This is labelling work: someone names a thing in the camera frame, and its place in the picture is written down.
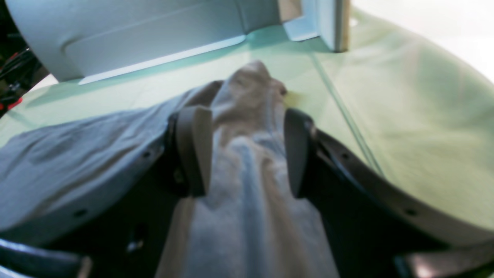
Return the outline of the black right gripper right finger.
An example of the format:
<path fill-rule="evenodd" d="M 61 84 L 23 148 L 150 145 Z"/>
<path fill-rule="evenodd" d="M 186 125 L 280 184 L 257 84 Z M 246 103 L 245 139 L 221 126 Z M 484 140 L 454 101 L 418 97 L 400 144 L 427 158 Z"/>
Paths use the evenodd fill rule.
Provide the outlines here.
<path fill-rule="evenodd" d="M 291 192 L 319 211 L 341 278 L 488 278 L 493 232 L 379 176 L 304 112 L 285 114 Z"/>

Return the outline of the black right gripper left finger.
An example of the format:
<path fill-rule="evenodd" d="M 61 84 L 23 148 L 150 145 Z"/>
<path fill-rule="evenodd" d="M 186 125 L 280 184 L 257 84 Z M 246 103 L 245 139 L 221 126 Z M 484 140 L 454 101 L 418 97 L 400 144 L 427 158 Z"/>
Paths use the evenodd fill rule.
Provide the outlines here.
<path fill-rule="evenodd" d="M 185 107 L 121 178 L 103 181 L 53 212 L 1 232 L 1 266 L 32 278 L 153 278 L 175 207 L 207 194 L 212 111 Z"/>

